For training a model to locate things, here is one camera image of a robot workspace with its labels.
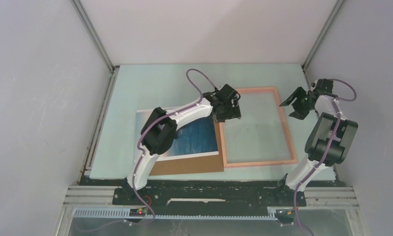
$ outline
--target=white wall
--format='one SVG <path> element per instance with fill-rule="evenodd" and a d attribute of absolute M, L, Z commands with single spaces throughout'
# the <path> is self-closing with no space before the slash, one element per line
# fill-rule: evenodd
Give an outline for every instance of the white wall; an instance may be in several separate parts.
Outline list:
<path fill-rule="evenodd" d="M 69 0 L 0 1 L 0 235 L 51 235 L 109 72 Z"/>
<path fill-rule="evenodd" d="M 355 102 L 341 104 L 359 124 L 341 175 L 353 185 L 371 235 L 393 236 L 393 0 L 348 0 L 309 75 L 357 89 Z M 349 95 L 346 87 L 335 91 Z"/>
<path fill-rule="evenodd" d="M 83 0 L 116 64 L 303 63 L 336 0 Z"/>

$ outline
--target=black mounting plate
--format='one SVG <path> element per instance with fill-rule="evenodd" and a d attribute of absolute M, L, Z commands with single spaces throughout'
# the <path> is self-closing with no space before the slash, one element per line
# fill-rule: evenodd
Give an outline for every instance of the black mounting plate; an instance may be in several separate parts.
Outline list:
<path fill-rule="evenodd" d="M 139 190 L 158 215 L 268 216 L 267 207 L 292 207 L 293 195 L 276 197 L 275 181 L 149 181 Z M 306 206 L 299 193 L 299 206 Z M 221 199 L 222 202 L 172 201 L 172 199 Z M 114 191 L 113 205 L 142 205 L 128 184 Z"/>
<path fill-rule="evenodd" d="M 256 185 L 256 183 L 261 182 L 265 187 L 275 188 L 277 186 L 277 180 L 263 180 L 263 181 L 213 181 L 213 180 L 147 180 L 147 186 L 160 186 L 165 183 L 168 185 L 176 186 L 193 186 L 195 184 L 208 184 L 208 185 L 218 185 L 223 186 L 223 182 L 233 182 L 233 183 L 243 183 L 244 186 Z M 124 179 L 92 179 L 88 176 L 82 175 L 78 185 L 80 186 L 123 186 L 125 184 Z M 307 187 L 347 187 L 347 185 L 336 179 L 336 180 L 313 180 L 309 182 Z"/>

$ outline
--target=brown cardboard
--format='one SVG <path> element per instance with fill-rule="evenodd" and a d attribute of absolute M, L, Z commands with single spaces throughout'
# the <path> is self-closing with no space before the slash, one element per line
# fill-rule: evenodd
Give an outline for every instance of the brown cardboard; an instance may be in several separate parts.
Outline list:
<path fill-rule="evenodd" d="M 157 161 L 150 172 L 151 176 L 223 172 L 222 143 L 219 123 L 214 122 L 218 155 L 200 156 L 178 160 Z"/>

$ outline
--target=glass panel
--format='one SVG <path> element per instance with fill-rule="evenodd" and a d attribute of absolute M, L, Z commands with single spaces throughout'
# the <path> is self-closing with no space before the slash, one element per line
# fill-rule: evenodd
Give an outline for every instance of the glass panel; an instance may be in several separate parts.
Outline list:
<path fill-rule="evenodd" d="M 351 236 L 344 210 L 300 210 L 303 225 L 316 236 Z M 98 228 L 93 232 L 83 232 Z M 271 220 L 155 220 L 144 226 L 129 226 L 117 219 L 74 218 L 70 236 L 303 236 L 298 226 L 283 226 Z"/>
<path fill-rule="evenodd" d="M 273 93 L 244 93 L 241 120 L 225 122 L 228 163 L 290 160 Z"/>

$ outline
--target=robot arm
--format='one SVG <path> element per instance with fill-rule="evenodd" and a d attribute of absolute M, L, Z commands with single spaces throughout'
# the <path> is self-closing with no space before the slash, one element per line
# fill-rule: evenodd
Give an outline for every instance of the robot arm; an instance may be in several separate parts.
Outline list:
<path fill-rule="evenodd" d="M 215 89 L 214 92 L 204 93 L 202 100 L 198 99 L 180 108 L 163 110 L 158 107 L 154 109 L 141 134 L 158 118 L 166 114 L 172 115 L 151 127 L 143 138 L 140 146 L 145 150 L 145 154 L 141 161 L 136 163 L 134 171 L 127 177 L 128 184 L 132 187 L 134 179 L 137 190 L 146 186 L 147 178 L 158 157 L 172 146 L 173 140 L 176 138 L 176 131 L 183 126 L 210 115 L 214 117 L 216 122 L 240 118 L 239 99 L 238 92 L 226 84 L 221 90 Z"/>
<path fill-rule="evenodd" d="M 302 87 L 298 87 L 280 105 L 287 106 L 296 99 L 292 104 L 295 111 L 290 114 L 291 117 L 304 119 L 310 110 L 315 110 L 320 116 L 306 142 L 306 157 L 285 177 L 286 186 L 295 190 L 297 185 L 301 183 L 298 190 L 302 192 L 320 171 L 344 161 L 358 128 L 356 122 L 348 120 L 341 112 L 337 96 L 332 94 L 332 80 L 320 79 L 312 86 L 313 88 L 308 92 Z M 341 121 L 338 129 L 333 130 L 338 119 L 337 113 L 340 114 Z M 324 162 L 318 166 L 333 132 L 335 132 L 335 138 L 331 142 Z"/>

